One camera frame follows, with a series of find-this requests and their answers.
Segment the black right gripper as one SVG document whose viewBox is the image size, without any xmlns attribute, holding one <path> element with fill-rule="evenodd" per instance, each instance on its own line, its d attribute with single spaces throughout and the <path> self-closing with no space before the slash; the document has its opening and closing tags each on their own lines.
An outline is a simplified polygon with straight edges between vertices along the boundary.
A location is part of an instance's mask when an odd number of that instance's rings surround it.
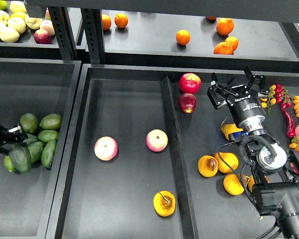
<svg viewBox="0 0 299 239">
<path fill-rule="evenodd" d="M 267 97 L 270 87 L 265 76 L 253 74 L 249 66 L 244 67 L 244 73 L 249 82 L 244 86 L 244 93 L 238 97 L 233 89 L 218 82 L 215 73 L 211 75 L 212 81 L 207 89 L 207 95 L 216 110 L 228 105 L 236 127 L 263 128 L 262 122 L 266 118 L 266 113 L 259 97 Z M 259 90 L 251 92 L 253 86 L 257 86 Z"/>
</svg>

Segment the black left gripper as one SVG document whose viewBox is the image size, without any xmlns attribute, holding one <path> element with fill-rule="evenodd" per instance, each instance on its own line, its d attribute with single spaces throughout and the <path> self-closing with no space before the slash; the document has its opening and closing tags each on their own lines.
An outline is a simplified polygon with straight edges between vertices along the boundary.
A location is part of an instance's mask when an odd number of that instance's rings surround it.
<svg viewBox="0 0 299 239">
<path fill-rule="evenodd" d="M 6 143 L 27 146 L 27 139 L 27 133 L 24 131 L 22 125 L 16 124 L 13 128 L 8 130 L 0 125 L 0 155 L 9 155 L 9 150 L 3 148 Z"/>
</svg>

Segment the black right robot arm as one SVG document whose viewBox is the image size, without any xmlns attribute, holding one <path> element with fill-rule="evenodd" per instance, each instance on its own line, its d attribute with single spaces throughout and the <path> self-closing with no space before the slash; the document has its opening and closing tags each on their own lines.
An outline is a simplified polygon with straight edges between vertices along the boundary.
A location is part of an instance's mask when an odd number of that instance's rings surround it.
<svg viewBox="0 0 299 239">
<path fill-rule="evenodd" d="M 229 134 L 229 144 L 246 152 L 244 165 L 249 166 L 254 185 L 247 197 L 260 216 L 273 216 L 276 221 L 267 234 L 299 239 L 299 154 L 286 151 L 263 127 L 266 112 L 261 99 L 270 88 L 266 78 L 244 68 L 248 82 L 228 87 L 211 75 L 208 97 L 215 109 L 227 106 L 238 132 Z"/>
</svg>

